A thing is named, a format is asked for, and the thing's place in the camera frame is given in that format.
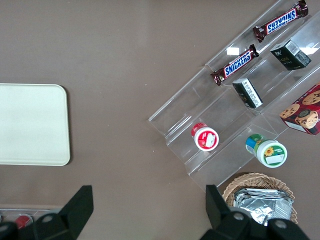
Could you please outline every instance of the candy bar wrapper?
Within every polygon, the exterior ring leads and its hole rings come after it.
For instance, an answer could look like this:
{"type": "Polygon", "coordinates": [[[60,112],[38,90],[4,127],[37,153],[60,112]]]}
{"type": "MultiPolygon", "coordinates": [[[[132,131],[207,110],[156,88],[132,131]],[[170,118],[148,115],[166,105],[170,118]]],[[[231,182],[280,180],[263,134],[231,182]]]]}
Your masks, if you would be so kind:
{"type": "Polygon", "coordinates": [[[272,34],[276,30],[280,29],[282,26],[287,25],[293,20],[303,18],[309,13],[308,6],[305,0],[296,2],[293,7],[283,13],[282,15],[272,19],[271,21],[265,23],[262,26],[256,26],[253,28],[256,39],[261,43],[265,37],[272,34]]]}
{"type": "Polygon", "coordinates": [[[224,66],[223,68],[211,73],[215,83],[220,86],[221,83],[230,77],[232,74],[237,72],[239,69],[247,65],[254,58],[258,57],[259,54],[254,44],[250,45],[249,49],[239,55],[235,60],[224,66]]]}

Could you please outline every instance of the foil packet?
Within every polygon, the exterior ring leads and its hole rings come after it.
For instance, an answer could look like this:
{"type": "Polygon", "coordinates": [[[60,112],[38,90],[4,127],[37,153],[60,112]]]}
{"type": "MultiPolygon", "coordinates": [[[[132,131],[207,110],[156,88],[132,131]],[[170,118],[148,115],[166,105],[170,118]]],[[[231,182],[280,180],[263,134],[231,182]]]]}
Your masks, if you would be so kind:
{"type": "Polygon", "coordinates": [[[293,200],[283,190],[242,188],[234,194],[236,208],[248,211],[264,226],[270,219],[290,219],[293,200]]]}

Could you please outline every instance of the black box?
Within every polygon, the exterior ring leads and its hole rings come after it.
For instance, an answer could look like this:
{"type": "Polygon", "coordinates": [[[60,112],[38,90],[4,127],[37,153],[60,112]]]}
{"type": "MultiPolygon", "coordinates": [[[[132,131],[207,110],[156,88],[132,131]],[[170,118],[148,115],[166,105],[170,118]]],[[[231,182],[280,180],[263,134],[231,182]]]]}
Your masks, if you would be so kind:
{"type": "Polygon", "coordinates": [[[262,105],[260,96],[248,78],[235,80],[232,85],[247,107],[256,109],[262,105]]]}
{"type": "Polygon", "coordinates": [[[311,62],[311,59],[292,40],[275,45],[271,53],[289,71],[303,69],[311,62]]]}

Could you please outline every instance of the woven basket rim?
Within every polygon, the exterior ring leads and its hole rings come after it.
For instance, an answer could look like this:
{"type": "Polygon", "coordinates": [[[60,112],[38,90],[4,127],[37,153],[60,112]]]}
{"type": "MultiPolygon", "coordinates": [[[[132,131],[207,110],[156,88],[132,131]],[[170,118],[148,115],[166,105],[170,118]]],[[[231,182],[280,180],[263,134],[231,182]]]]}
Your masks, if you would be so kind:
{"type": "MultiPolygon", "coordinates": [[[[249,187],[253,187],[254,188],[254,184],[255,183],[265,183],[268,185],[272,185],[272,188],[274,189],[278,189],[278,190],[283,190],[285,191],[290,198],[295,199],[295,196],[293,194],[293,192],[290,190],[290,188],[281,180],[275,178],[275,177],[270,177],[267,176],[263,173],[258,173],[258,172],[251,172],[251,173],[247,173],[247,174],[243,174],[237,178],[235,178],[224,190],[222,197],[225,200],[225,202],[227,203],[227,205],[229,205],[229,207],[231,207],[230,202],[233,202],[233,194],[241,188],[249,188],[249,187]]],[[[297,211],[292,207],[292,212],[291,212],[291,216],[290,216],[290,220],[292,222],[294,222],[295,224],[298,223],[297,221],[297,211]]]]}

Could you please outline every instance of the red box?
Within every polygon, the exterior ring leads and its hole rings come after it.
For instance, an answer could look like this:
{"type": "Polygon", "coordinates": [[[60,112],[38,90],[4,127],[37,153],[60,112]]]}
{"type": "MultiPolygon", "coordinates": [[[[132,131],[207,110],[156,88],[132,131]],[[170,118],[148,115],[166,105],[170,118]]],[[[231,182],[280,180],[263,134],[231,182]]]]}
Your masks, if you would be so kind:
{"type": "Polygon", "coordinates": [[[289,128],[312,135],[320,132],[319,116],[320,82],[280,113],[282,121],[289,128]]]}

